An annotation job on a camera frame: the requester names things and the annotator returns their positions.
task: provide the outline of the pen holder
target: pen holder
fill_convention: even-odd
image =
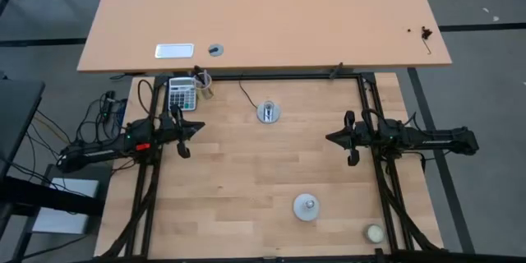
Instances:
[[[212,77],[208,73],[201,72],[197,74],[199,78],[194,76],[194,86],[196,87],[197,97],[199,99],[212,99],[214,92],[212,91]]]

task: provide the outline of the calculator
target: calculator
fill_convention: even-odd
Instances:
[[[175,77],[168,81],[168,110],[177,104],[182,111],[196,109],[196,87],[192,77]]]

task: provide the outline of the wooden tabletop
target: wooden tabletop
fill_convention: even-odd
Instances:
[[[396,75],[381,73],[376,79],[386,117],[406,120]],[[133,80],[125,122],[145,116],[137,101],[139,80]],[[348,152],[325,139],[343,128],[345,111],[361,112],[356,81],[242,83],[256,104],[267,99],[279,104],[279,121],[260,123],[237,81],[214,82],[214,98],[184,113],[206,126],[187,143],[190,159],[179,157],[175,144],[164,147],[150,258],[358,255],[378,246],[389,252],[387,242],[374,245],[362,234],[368,224],[384,227],[370,150],[361,148],[358,166],[348,167]],[[404,156],[396,165],[409,215],[440,246],[418,157]],[[95,255],[106,251],[126,224],[137,171],[136,166],[112,177]],[[300,193],[318,198],[316,221],[294,216],[293,200]]]
[[[422,42],[425,26],[433,31]],[[156,59],[157,44],[194,44]],[[212,57],[208,48],[222,44]],[[420,67],[451,60],[427,0],[101,0],[82,72],[208,68]]]

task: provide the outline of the white sticker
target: white sticker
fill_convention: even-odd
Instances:
[[[157,44],[155,58],[191,58],[194,44]]]

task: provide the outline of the wooden table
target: wooden table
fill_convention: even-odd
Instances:
[[[137,100],[139,80],[132,82],[124,122],[145,116]],[[376,80],[385,116],[406,120],[396,75],[378,73]],[[175,144],[164,147],[150,258],[373,253],[378,246],[362,231],[384,222],[371,153],[361,148],[358,166],[348,167],[348,152],[325,139],[343,128],[346,110],[361,112],[357,82],[244,81],[243,87],[256,104],[266,99],[279,104],[281,118],[261,124],[237,81],[216,81],[214,98],[184,113],[206,126],[187,143],[190,159],[179,157]],[[145,102],[148,96],[144,91]],[[404,156],[396,165],[409,215],[440,246],[418,157]],[[113,176],[95,255],[106,251],[126,224],[137,171],[136,166]],[[321,203],[315,222],[293,215],[293,200],[304,192]],[[389,252],[386,242],[380,247]]]
[[[425,26],[434,33],[421,39]],[[194,44],[156,59],[157,44]],[[208,48],[222,44],[224,54]],[[451,60],[427,0],[101,0],[81,72],[420,67]]]

